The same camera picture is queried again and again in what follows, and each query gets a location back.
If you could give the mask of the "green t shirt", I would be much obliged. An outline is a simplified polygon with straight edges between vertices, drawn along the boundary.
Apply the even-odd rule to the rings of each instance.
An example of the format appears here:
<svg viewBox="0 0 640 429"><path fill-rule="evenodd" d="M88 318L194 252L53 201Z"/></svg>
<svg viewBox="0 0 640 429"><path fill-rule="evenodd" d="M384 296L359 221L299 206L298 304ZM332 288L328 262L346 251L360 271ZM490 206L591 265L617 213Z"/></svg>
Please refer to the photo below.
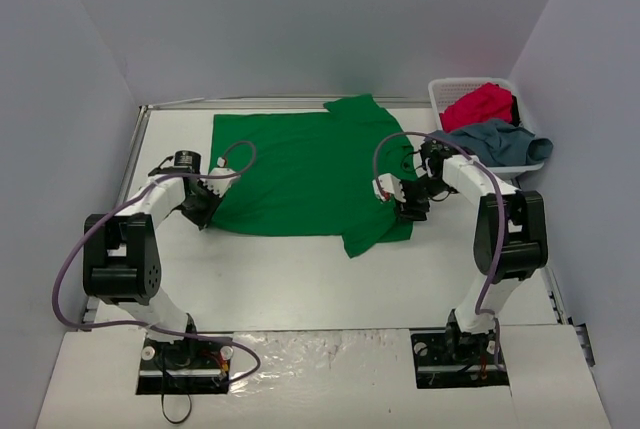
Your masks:
<svg viewBox="0 0 640 429"><path fill-rule="evenodd" d="M410 239L413 224L374 194L374 175L413 179L412 144L372 96L327 102L321 112L219 114L211 159L247 172L226 193L212 226L268 237L339 236L357 257Z"/></svg>

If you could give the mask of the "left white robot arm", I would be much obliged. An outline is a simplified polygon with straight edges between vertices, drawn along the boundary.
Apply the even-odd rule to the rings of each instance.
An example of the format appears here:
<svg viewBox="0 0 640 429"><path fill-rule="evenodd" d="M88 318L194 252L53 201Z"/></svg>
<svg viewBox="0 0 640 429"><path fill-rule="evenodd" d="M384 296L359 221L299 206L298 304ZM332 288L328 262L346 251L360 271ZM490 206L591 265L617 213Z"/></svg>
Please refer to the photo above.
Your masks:
<svg viewBox="0 0 640 429"><path fill-rule="evenodd" d="M135 202L103 225L90 215L83 248L83 288L89 296L126 311L147 329L153 341L166 343L165 355L179 367L195 364L201 342L193 335L195 322L161 288L162 268L156 229L174 211L204 229L220 206L231 182L200 178L201 155L181 150L172 163L148 173Z"/></svg>

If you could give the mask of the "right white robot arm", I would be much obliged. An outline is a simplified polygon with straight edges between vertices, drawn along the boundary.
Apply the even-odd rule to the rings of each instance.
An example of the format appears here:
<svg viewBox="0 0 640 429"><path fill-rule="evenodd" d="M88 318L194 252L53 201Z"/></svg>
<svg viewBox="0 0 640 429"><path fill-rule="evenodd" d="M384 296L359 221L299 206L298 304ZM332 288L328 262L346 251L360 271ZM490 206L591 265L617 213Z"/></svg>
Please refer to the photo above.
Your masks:
<svg viewBox="0 0 640 429"><path fill-rule="evenodd" d="M479 339L499 338L499 315L512 294L548 260L545 206L536 191L522 191L496 176L476 155L438 136L426 136L419 150L425 174L415 180L391 174L373 186L391 200L401 220L424 221L434 199L460 195L474 210L473 261L476 276L449 313L443 347L465 362Z"/></svg>

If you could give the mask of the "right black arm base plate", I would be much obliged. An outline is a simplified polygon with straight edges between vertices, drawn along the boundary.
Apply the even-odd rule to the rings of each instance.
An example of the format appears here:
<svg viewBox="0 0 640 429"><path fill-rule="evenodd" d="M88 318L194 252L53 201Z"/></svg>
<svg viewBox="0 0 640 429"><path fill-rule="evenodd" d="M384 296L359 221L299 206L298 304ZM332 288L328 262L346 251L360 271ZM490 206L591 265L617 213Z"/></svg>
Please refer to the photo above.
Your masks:
<svg viewBox="0 0 640 429"><path fill-rule="evenodd" d="M410 333L416 387L421 390L507 387L509 376L502 368L504 357L495 363L495 336L473 335L454 354L443 330Z"/></svg>

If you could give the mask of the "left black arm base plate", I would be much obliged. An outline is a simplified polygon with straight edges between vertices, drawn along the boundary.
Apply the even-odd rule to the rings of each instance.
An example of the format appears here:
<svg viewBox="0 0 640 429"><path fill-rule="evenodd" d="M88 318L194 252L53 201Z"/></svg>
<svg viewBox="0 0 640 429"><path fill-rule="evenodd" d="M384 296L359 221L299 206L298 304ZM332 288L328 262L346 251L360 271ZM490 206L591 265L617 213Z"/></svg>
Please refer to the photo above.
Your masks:
<svg viewBox="0 0 640 429"><path fill-rule="evenodd" d="M222 395L229 391L232 339L184 339L173 343L148 337L141 350L137 395Z"/></svg>

